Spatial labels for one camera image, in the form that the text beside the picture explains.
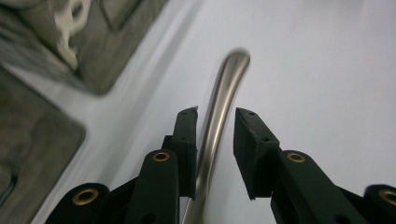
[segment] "metal rod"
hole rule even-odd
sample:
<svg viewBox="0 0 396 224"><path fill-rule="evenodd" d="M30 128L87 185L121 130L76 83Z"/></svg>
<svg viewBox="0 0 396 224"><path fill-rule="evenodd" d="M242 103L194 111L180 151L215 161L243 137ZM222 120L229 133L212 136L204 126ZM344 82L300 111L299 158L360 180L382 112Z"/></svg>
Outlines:
<svg viewBox="0 0 396 224"><path fill-rule="evenodd" d="M219 140L227 118L236 88L248 68L249 54L244 50L231 52L219 70L219 79L214 89L209 120L205 130L204 142L200 150L195 200L189 199L183 224L205 223L205 208L210 184L216 165Z"/></svg>

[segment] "screw hole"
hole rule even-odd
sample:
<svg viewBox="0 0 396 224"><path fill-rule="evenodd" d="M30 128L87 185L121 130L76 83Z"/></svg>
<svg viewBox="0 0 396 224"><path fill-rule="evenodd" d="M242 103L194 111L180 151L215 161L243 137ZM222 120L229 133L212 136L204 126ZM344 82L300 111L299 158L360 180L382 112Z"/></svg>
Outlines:
<svg viewBox="0 0 396 224"><path fill-rule="evenodd" d="M338 224L350 224L349 218L347 218L345 216L337 215L334 217L334 220Z"/></svg>
<svg viewBox="0 0 396 224"><path fill-rule="evenodd" d="M99 195L97 189L84 189L77 193L73 198L73 203L75 205L85 205L93 202Z"/></svg>
<svg viewBox="0 0 396 224"><path fill-rule="evenodd" d="M167 161L167 160L169 160L169 158L170 158L169 154L165 153L165 152L156 153L152 157L152 159L154 159L155 161Z"/></svg>
<svg viewBox="0 0 396 224"><path fill-rule="evenodd" d="M396 205L396 192L389 189L381 189L379 196L387 203Z"/></svg>
<svg viewBox="0 0 396 224"><path fill-rule="evenodd" d="M297 154L297 153L289 153L288 154L288 159L290 161L294 161L294 162L305 162L305 158L304 156Z"/></svg>
<svg viewBox="0 0 396 224"><path fill-rule="evenodd" d="M151 224L157 221L157 216L155 216L153 213L146 213L142 216L141 221L143 224Z"/></svg>

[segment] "curved metal bar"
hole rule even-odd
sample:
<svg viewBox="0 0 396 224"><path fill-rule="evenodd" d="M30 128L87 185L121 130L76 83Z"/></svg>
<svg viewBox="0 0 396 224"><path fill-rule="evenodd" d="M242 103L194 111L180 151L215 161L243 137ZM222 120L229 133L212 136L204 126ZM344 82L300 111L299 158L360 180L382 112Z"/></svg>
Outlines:
<svg viewBox="0 0 396 224"><path fill-rule="evenodd" d="M219 70L219 79L210 108L209 120L198 160L197 191L195 200L189 199L183 224L202 224L205 222L205 207L209 195L219 140L227 118L236 88L245 74L250 62L244 50L231 52Z"/></svg>

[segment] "white surface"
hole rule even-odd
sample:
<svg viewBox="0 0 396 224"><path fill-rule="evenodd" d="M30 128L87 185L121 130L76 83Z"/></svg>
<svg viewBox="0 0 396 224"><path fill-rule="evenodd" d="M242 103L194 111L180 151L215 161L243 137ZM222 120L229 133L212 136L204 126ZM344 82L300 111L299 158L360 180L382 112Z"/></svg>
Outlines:
<svg viewBox="0 0 396 224"><path fill-rule="evenodd" d="M283 149L310 155L335 184L360 195L371 184L396 186L395 21L395 1L170 0L105 97L18 70L88 131L34 223L79 184L114 189L138 175L177 112L194 105L200 148L219 66L235 47L250 51L251 64L221 141L207 223L275 223L270 200L248 199L233 157L236 106L259 114Z"/></svg>

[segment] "brass screw insert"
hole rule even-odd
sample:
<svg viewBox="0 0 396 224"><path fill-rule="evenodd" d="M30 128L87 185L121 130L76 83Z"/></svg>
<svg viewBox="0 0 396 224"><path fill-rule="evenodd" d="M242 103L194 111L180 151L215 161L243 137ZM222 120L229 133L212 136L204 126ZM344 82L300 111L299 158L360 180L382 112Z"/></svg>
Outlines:
<svg viewBox="0 0 396 224"><path fill-rule="evenodd" d="M74 196L73 203L82 206L93 202L98 195L99 191L97 189L84 189Z"/></svg>
<svg viewBox="0 0 396 224"><path fill-rule="evenodd" d="M169 160L169 158L170 158L169 154L165 153L165 152L156 153L152 157L152 159L155 160L155 161L167 161L167 160Z"/></svg>
<svg viewBox="0 0 396 224"><path fill-rule="evenodd" d="M294 152L289 153L287 157L290 161L299 162L299 163L305 162L304 156Z"/></svg>
<svg viewBox="0 0 396 224"><path fill-rule="evenodd" d="M379 196L387 203L393 204L396 206L396 192L390 189L381 189L379 191Z"/></svg>

